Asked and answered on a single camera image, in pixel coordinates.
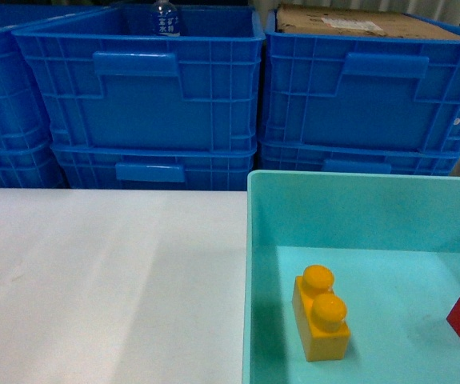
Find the plastic water bottle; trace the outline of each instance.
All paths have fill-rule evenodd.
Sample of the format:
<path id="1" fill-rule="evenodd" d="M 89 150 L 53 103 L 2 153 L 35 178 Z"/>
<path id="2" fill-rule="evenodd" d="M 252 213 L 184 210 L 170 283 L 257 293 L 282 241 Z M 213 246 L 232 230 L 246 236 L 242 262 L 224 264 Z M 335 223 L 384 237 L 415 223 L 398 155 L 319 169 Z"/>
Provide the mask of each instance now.
<path id="1" fill-rule="evenodd" d="M 158 36 L 179 36 L 180 19 L 176 6 L 169 0 L 157 0 L 151 6 L 153 33 Z"/>

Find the crate grid pattern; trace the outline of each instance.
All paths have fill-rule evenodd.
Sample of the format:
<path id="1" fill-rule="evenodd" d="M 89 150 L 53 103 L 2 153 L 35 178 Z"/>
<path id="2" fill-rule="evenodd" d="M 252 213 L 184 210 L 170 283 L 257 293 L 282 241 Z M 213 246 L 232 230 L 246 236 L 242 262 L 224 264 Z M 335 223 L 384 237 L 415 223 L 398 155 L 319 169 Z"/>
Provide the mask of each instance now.
<path id="1" fill-rule="evenodd" d="M 372 163 L 391 166 L 392 174 L 447 176 L 460 159 L 460 153 L 418 154 L 380 150 L 351 150 L 323 146 L 274 146 L 263 143 L 260 168 L 265 170 L 324 170 L 325 162 Z"/>
<path id="2" fill-rule="evenodd" d="M 74 137 L 74 130 L 76 126 L 70 124 L 70 121 L 75 121 L 77 125 L 80 126 L 80 131 L 82 132 L 82 145 L 87 146 L 94 146 L 93 139 L 91 137 L 89 129 L 86 127 L 86 119 L 85 119 L 85 112 L 82 108 L 82 100 L 103 100 L 106 96 L 105 87 L 102 83 L 98 83 L 98 88 L 93 89 L 95 92 L 91 93 L 83 93 L 78 89 L 78 83 L 73 80 L 74 76 L 72 75 L 72 66 L 75 65 L 76 62 L 82 63 L 84 65 L 90 65 L 93 60 L 91 58 L 69 58 L 65 54 L 65 49 L 63 47 L 63 42 L 61 38 L 55 38 L 56 46 L 60 51 L 60 56 L 58 57 L 48 57 L 46 54 L 46 48 L 43 46 L 43 41 L 40 38 L 36 38 L 35 42 L 41 51 L 41 56 L 29 56 L 27 60 L 32 62 L 39 62 L 39 64 L 35 64 L 39 66 L 43 64 L 46 69 L 46 74 L 51 79 L 48 84 L 49 90 L 43 91 L 42 95 L 46 100 L 46 104 L 49 110 L 57 112 L 52 113 L 52 116 L 56 117 L 57 119 L 52 121 L 52 134 L 54 135 L 54 141 L 60 144 L 67 144 L 70 146 L 74 146 L 79 144 L 78 142 L 73 140 Z M 172 47 L 173 44 L 170 41 L 164 41 L 165 44 L 165 52 L 174 52 L 174 48 Z M 227 108 L 227 125 L 228 127 L 232 127 L 234 125 L 234 116 L 236 114 L 240 114 L 242 110 L 236 110 L 235 107 L 238 104 L 242 104 L 244 106 L 243 120 L 250 122 L 248 125 L 245 125 L 245 129 L 241 133 L 234 133 L 230 132 L 229 135 L 224 135 L 220 133 L 215 133 L 215 129 L 212 129 L 210 134 L 210 142 L 212 143 L 212 147 L 209 148 L 210 151 L 217 151 L 217 150 L 224 150 L 224 151 L 232 151 L 236 149 L 245 148 L 252 148 L 254 146 L 254 135 L 255 135 L 255 126 L 256 126 L 256 116 L 253 113 L 254 110 L 257 108 L 257 99 L 258 99 L 258 82 L 255 81 L 258 79 L 258 72 L 260 61 L 258 59 L 257 53 L 257 60 L 255 62 L 236 62 L 233 59 L 233 51 L 234 51 L 234 42 L 228 42 L 230 46 L 230 57 L 228 62 L 219 62 L 212 59 L 212 52 L 213 52 L 213 43 L 206 42 L 206 46 L 208 47 L 209 53 L 209 60 L 208 61 L 193 61 L 193 60 L 179 60 L 178 64 L 180 66 L 206 66 L 209 68 L 209 76 L 208 76 L 208 83 L 209 83 L 209 92 L 206 97 L 190 97 L 188 95 L 183 95 L 185 100 L 189 100 L 192 102 L 206 102 L 210 104 L 210 121 L 212 126 L 220 126 L 223 122 L 218 121 L 219 115 L 215 112 L 215 109 L 218 106 L 222 106 L 223 108 Z M 107 51 L 105 41 L 102 39 L 98 40 L 98 47 L 99 50 L 104 52 Z M 61 92 L 57 86 L 57 81 L 53 79 L 57 79 L 54 76 L 54 71 L 50 68 L 50 64 L 52 62 L 60 62 L 64 65 L 64 74 L 65 77 L 62 80 L 66 80 L 71 90 L 70 93 Z M 253 66 L 254 69 L 252 71 L 246 70 L 247 80 L 246 82 L 252 84 L 253 88 L 250 93 L 250 97 L 234 97 L 233 96 L 233 87 L 228 86 L 228 95 L 227 98 L 218 98 L 214 96 L 216 90 L 219 90 L 219 87 L 214 84 L 214 72 L 216 71 L 217 66 L 221 67 L 228 67 L 229 68 L 229 84 L 233 84 L 234 82 L 234 68 L 236 66 Z M 70 108 L 70 104 L 68 106 L 65 105 L 62 100 L 72 100 L 74 102 L 74 108 Z M 71 111 L 75 111 L 74 116 L 69 116 Z M 221 147 L 214 146 L 215 137 L 214 135 L 220 136 L 222 139 L 218 138 L 217 142 L 224 142 L 224 137 L 227 136 L 227 141 L 221 145 Z"/>
<path id="3" fill-rule="evenodd" d="M 65 170 L 73 188 L 109 189 L 187 189 L 187 190 L 245 190 L 247 174 L 253 169 L 253 154 L 233 157 L 189 156 L 153 152 L 104 152 L 104 150 L 75 150 L 66 146 L 53 146 L 59 164 Z M 182 165 L 184 183 L 132 182 L 118 180 L 116 165 L 154 164 L 157 166 Z"/>
<path id="4" fill-rule="evenodd" d="M 307 119 L 310 108 L 315 108 L 318 100 L 338 98 L 340 85 L 346 76 L 346 55 L 408 54 L 430 59 L 425 78 L 413 79 L 412 102 L 433 108 L 432 118 L 426 124 L 419 146 L 400 150 L 459 151 L 460 43 L 444 47 L 427 41 L 387 44 L 372 38 L 334 41 L 332 37 L 291 35 L 285 38 L 279 34 L 268 34 L 262 138 L 268 142 L 328 145 L 306 141 L 308 128 L 330 129 L 324 126 L 314 128 L 316 122 L 312 119 L 308 123 Z M 321 76 L 333 80 L 329 82 Z"/>
<path id="5" fill-rule="evenodd" d="M 115 18 L 118 11 L 122 12 L 119 16 L 125 17 L 122 10 L 112 10 L 113 13 L 106 16 Z M 16 37 L 38 81 L 57 144 L 108 147 L 92 130 L 92 126 L 96 126 L 92 111 L 109 107 L 105 78 L 108 75 L 97 73 L 95 53 L 153 52 L 176 57 L 178 76 L 174 81 L 179 89 L 178 97 L 183 103 L 192 105 L 190 108 L 206 110 L 206 119 L 200 124 L 207 124 L 210 127 L 207 132 L 211 135 L 206 148 L 164 149 L 223 153 L 255 147 L 262 46 L 259 39 L 216 38 L 211 41 L 192 37 L 189 41 L 175 41 L 133 35 L 121 39 L 113 30 L 86 35 L 34 35 L 31 32 Z M 116 144 L 116 147 L 139 146 Z M 158 149 L 146 144 L 141 148 Z"/>
<path id="6" fill-rule="evenodd" d="M 0 188 L 57 188 L 62 173 L 48 142 L 29 150 L 0 150 Z"/>
<path id="7" fill-rule="evenodd" d="M 0 39 L 12 41 L 9 31 Z M 30 149 L 48 139 L 48 117 L 16 43 L 0 44 L 0 150 Z"/>

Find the bottle label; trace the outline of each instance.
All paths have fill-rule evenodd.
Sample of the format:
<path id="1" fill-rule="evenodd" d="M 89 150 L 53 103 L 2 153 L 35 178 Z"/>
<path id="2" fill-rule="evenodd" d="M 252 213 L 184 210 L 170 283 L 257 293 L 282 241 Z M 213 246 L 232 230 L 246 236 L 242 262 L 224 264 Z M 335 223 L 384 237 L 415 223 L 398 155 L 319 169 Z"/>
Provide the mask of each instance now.
<path id="1" fill-rule="evenodd" d="M 180 19 L 178 12 L 156 12 L 152 15 L 154 33 L 160 36 L 179 36 Z"/>

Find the teal plastic tray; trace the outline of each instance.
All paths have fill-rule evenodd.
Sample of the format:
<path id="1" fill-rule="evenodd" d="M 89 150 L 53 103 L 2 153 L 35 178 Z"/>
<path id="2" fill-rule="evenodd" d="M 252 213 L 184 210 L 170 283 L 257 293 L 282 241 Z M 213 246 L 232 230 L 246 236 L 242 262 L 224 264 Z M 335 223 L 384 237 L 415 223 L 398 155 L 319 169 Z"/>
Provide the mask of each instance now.
<path id="1" fill-rule="evenodd" d="M 255 171 L 248 215 L 243 383 L 460 382 L 460 178 Z M 291 297 L 311 264 L 347 304 L 341 361 L 304 358 Z"/>

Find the plastic bin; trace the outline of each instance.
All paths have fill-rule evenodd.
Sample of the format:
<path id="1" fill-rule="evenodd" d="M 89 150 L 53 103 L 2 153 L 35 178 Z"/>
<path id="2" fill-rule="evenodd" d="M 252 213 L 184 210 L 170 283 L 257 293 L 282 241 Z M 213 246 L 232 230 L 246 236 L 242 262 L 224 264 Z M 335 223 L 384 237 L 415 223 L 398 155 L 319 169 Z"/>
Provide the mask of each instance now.
<path id="1" fill-rule="evenodd" d="M 30 150 L 0 150 L 0 188 L 65 186 L 49 142 Z"/>
<path id="2" fill-rule="evenodd" d="M 151 36 L 127 5 L 14 32 L 54 142 L 140 150 L 249 151 L 260 53 L 250 7 L 180 6 L 179 38 Z"/>
<path id="3" fill-rule="evenodd" d="M 460 152 L 425 153 L 262 142 L 259 169 L 447 176 Z"/>
<path id="4" fill-rule="evenodd" d="M 460 178 L 256 171 L 248 187 L 243 384 L 460 382 Z M 352 332 L 306 362 L 295 276 L 334 273 Z"/>
<path id="5" fill-rule="evenodd" d="M 0 150 L 34 148 L 50 137 L 39 89 L 11 31 L 94 9 L 101 7 L 0 4 Z"/>
<path id="6" fill-rule="evenodd" d="M 255 152 L 52 149 L 72 188 L 123 190 L 246 190 Z"/>
<path id="7" fill-rule="evenodd" d="M 270 12 L 265 140 L 460 150 L 460 41 L 284 34 L 275 21 Z"/>

